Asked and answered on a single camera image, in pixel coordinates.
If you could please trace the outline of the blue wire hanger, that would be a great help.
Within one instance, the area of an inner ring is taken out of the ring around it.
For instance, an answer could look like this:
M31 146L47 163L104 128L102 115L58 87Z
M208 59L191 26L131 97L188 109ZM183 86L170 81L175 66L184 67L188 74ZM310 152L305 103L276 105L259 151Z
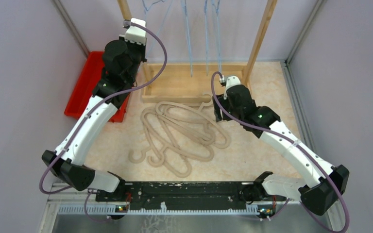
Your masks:
M186 0L180 0L180 5L181 5L181 8L182 8L183 21L184 21L184 31L185 31L186 45L187 45L187 51L188 51L190 76L193 77L192 48L191 48L191 39L190 39L190 30L189 30L187 1Z
M221 38L220 38L220 0L205 0L203 6L204 13L204 35L205 35L205 65L206 73L209 74L209 20L212 23L212 38L214 39L214 48L216 53L217 70L222 72L222 61L221 61Z
M142 0L143 19L149 28L163 42L166 51L169 52L170 28L169 17L173 6L173 0ZM148 36L150 42L147 45L147 59L151 63L160 63L163 59L162 48L159 43Z

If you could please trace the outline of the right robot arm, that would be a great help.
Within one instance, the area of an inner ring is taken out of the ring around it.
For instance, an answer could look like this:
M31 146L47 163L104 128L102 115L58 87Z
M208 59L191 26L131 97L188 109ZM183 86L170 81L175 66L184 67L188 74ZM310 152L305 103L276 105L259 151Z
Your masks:
M350 171L324 160L300 141L268 106L258 106L242 84L228 85L223 94L213 97L217 121L234 120L246 131L270 145L301 175L284 177L264 172L254 186L260 200L279 195L300 201L312 214L322 216L336 201L344 204Z

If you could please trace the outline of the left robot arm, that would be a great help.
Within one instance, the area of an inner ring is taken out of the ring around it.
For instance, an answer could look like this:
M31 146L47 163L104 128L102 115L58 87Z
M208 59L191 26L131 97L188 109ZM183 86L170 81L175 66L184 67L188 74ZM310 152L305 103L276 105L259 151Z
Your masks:
M46 150L42 155L50 172L78 191L100 189L115 201L122 200L126 195L126 187L120 184L121 177L111 172L96 171L84 163L96 137L124 104L128 94L109 100L104 98L134 87L138 67L146 61L145 51L145 42L137 43L123 36L105 46L100 79L84 112L64 141L54 151Z

